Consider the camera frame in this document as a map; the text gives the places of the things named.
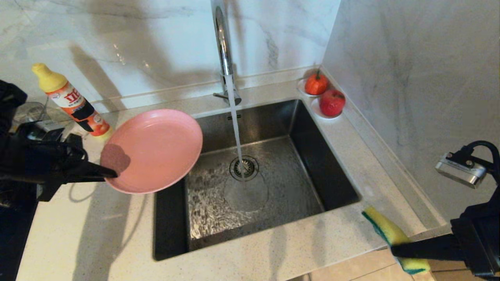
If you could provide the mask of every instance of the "plate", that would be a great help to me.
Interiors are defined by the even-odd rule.
[[[128,194],[147,194],[181,180],[200,157],[202,129],[188,114],[173,109],[141,113],[125,122],[104,146],[100,163],[113,169],[106,178]]]

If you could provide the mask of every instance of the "running water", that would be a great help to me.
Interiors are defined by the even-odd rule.
[[[224,198],[229,206],[235,211],[255,212],[261,210],[266,205],[269,198],[269,191],[261,174],[258,174],[248,182],[245,179],[248,167],[244,164],[242,157],[240,129],[238,128],[238,119],[236,116],[233,76],[224,75],[224,79],[227,85],[232,126],[234,128],[234,137],[236,138],[236,149],[238,151],[238,161],[242,177],[242,180],[236,180],[235,178],[228,178],[226,180],[224,183]]]
[[[232,127],[234,129],[234,138],[236,139],[236,149],[238,151],[238,161],[241,167],[241,177],[243,182],[245,182],[245,165],[243,164],[242,157],[242,145],[240,143],[240,130],[238,128],[238,119],[236,116],[236,103],[235,103],[235,91],[233,85],[233,75],[224,75],[225,83],[227,86],[227,95],[229,97],[229,105],[231,107],[231,117],[232,117]]]

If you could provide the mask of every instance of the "sink basin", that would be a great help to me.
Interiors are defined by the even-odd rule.
[[[203,149],[189,174],[155,194],[157,261],[359,201],[301,100],[197,119]]]

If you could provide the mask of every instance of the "black cable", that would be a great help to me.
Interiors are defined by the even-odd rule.
[[[472,154],[474,148],[478,146],[487,147],[491,151],[493,157],[493,178],[497,185],[500,184],[500,153],[498,148],[493,143],[486,140],[476,140],[467,144],[465,147],[470,151],[470,154]]]

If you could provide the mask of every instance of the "apple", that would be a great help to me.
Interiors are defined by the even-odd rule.
[[[329,89],[319,98],[321,112],[329,117],[337,117],[346,105],[346,97],[337,89]]]

